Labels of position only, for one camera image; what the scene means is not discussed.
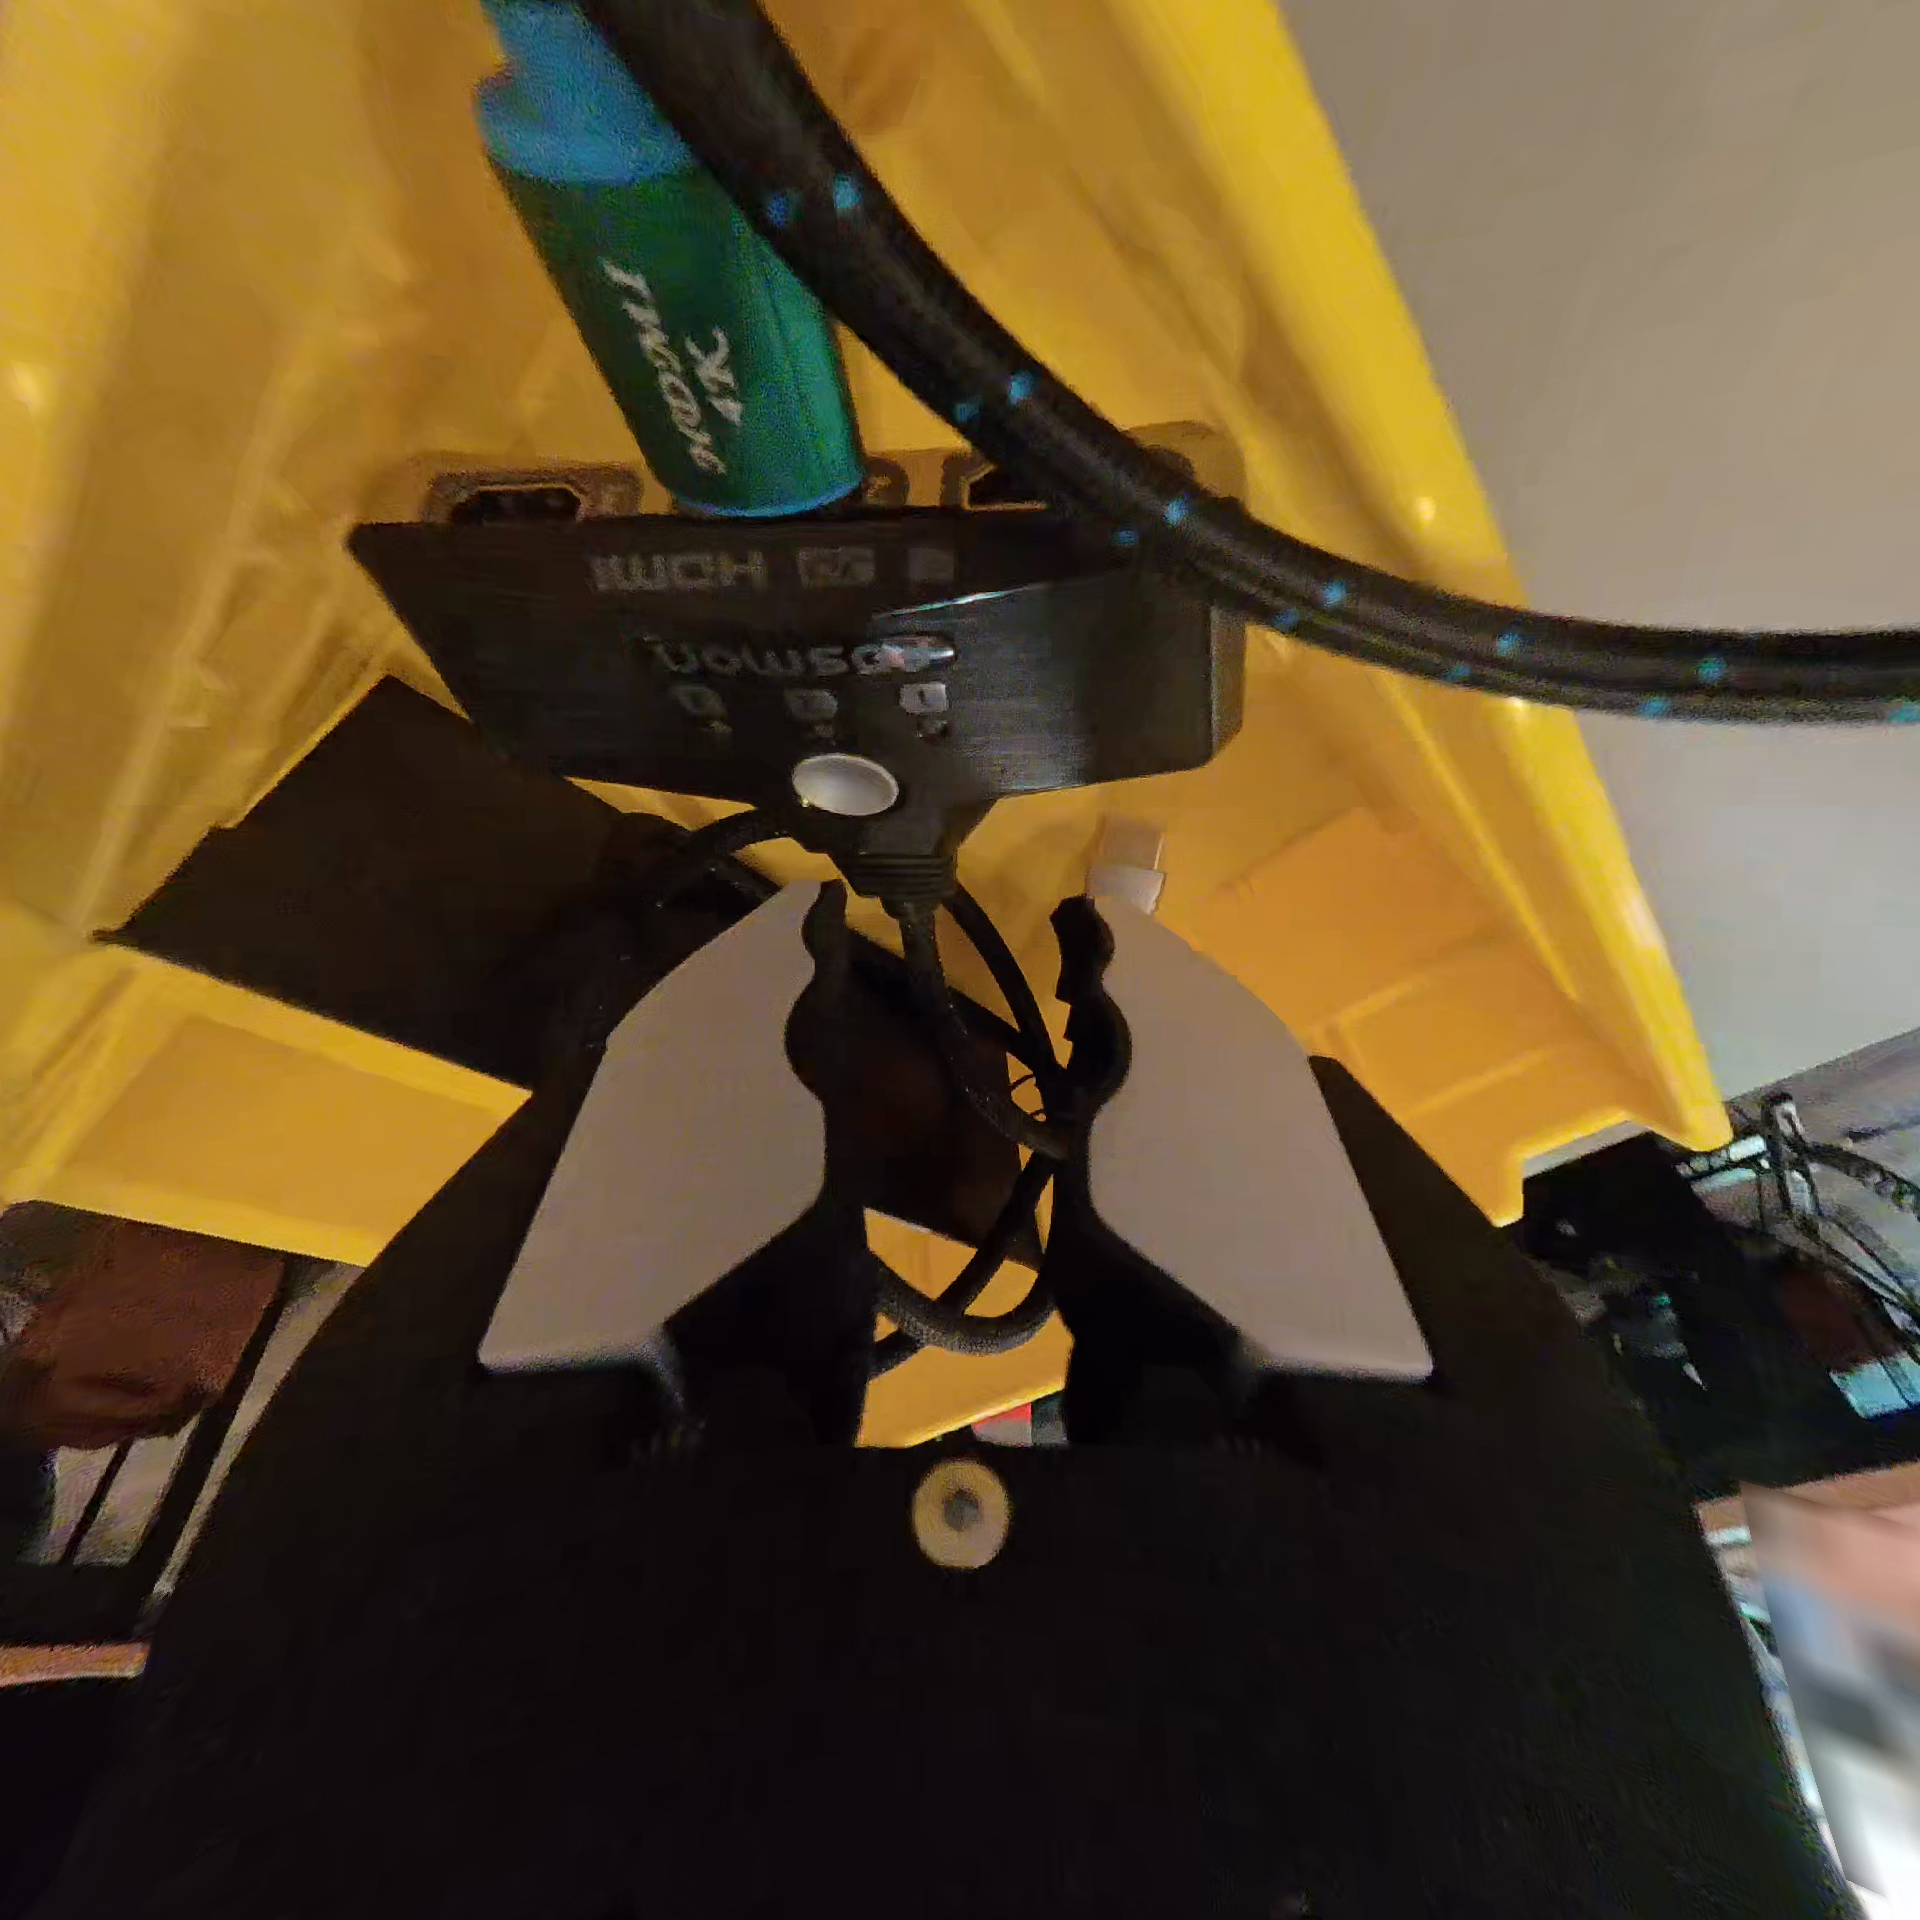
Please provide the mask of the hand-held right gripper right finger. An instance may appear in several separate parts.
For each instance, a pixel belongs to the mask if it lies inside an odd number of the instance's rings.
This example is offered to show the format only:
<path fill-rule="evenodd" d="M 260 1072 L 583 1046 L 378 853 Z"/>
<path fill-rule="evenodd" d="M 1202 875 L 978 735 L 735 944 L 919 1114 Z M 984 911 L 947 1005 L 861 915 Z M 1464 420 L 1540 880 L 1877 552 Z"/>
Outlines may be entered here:
<path fill-rule="evenodd" d="M 1426 1386 L 1429 1342 L 1306 1044 L 1125 900 L 1072 896 L 1052 933 L 1067 1439 L 1208 1445 L 1293 1381 Z"/>

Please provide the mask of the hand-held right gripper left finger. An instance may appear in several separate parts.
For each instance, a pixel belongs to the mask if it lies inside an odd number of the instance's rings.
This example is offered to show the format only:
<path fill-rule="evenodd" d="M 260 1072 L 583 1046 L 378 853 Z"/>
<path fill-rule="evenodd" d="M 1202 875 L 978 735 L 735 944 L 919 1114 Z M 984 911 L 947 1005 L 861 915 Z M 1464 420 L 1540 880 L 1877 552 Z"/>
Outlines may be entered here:
<path fill-rule="evenodd" d="M 640 1370 L 707 1414 L 773 1386 L 856 1439 L 878 1266 L 847 1106 L 847 892 L 792 882 L 620 1020 L 477 1343 L 491 1375 Z"/>

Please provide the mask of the black video switch box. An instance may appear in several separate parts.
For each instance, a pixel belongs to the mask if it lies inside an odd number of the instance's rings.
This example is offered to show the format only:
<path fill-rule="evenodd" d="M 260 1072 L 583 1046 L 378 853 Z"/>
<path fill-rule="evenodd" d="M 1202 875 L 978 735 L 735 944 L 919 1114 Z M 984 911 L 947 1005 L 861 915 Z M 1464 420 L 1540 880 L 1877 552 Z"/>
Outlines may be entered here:
<path fill-rule="evenodd" d="M 758 810 L 867 896 L 938 893 L 996 802 L 1242 728 L 1242 618 L 978 451 L 883 453 L 795 519 L 616 502 L 616 467 L 440 471 L 347 550 L 498 750 Z"/>

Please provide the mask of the yellow plastic bin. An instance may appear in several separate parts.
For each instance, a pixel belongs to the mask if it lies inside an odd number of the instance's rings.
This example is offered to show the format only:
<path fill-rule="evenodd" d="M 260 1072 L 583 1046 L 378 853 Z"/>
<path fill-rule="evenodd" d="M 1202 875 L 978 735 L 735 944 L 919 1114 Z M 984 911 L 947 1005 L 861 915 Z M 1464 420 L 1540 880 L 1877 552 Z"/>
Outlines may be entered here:
<path fill-rule="evenodd" d="M 1280 4 L 767 4 L 976 298 L 1118 422 L 1348 559 L 1522 587 Z M 414 740 L 318 829 L 357 880 L 446 820 L 458 934 L 586 878 L 615 810 L 458 798 L 446 691 L 350 527 L 428 459 L 630 439 L 472 131 L 477 4 L 4 4 L 4 1199 L 367 1263 L 519 1106 L 491 1072 L 102 944 L 242 851 L 380 695 Z M 1206 771 L 1004 804 L 962 875 L 1047 992 L 1104 826 L 1158 915 L 1356 1076 L 1495 1220 L 1562 1146 L 1725 1139 L 1570 716 L 1251 637 Z"/>

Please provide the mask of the dark cluttered shelf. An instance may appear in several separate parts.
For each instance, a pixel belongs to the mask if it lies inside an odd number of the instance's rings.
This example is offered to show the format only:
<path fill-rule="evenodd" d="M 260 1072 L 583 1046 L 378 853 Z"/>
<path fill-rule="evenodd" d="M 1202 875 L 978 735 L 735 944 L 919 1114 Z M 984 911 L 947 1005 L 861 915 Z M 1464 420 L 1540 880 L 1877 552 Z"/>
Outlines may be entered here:
<path fill-rule="evenodd" d="M 1917 1453 L 1917 1035 L 1734 1098 L 1731 1139 L 1636 1134 L 1527 1178 L 1515 1236 L 1688 1494 Z"/>

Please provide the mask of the brown cushion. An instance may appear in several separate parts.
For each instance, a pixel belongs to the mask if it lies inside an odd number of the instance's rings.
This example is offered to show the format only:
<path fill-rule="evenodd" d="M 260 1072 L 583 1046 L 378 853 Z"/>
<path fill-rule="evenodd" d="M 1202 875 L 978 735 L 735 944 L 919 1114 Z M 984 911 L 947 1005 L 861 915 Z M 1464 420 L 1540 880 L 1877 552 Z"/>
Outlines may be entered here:
<path fill-rule="evenodd" d="M 34 1453 L 166 1437 L 213 1408 L 291 1259 L 148 1220 L 3 1215 L 3 1436 Z"/>

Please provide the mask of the black metal rack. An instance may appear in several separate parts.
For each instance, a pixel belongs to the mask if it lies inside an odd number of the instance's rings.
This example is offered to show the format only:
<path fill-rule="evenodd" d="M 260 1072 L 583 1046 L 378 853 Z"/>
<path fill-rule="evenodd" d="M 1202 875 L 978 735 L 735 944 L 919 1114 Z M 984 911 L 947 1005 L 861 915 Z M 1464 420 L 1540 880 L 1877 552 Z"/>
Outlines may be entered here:
<path fill-rule="evenodd" d="M 170 1437 L 53 1453 L 42 1518 L 4 1564 L 4 1666 L 132 1666 L 232 1460 L 358 1277 L 350 1263 L 292 1261 L 210 1411 Z"/>

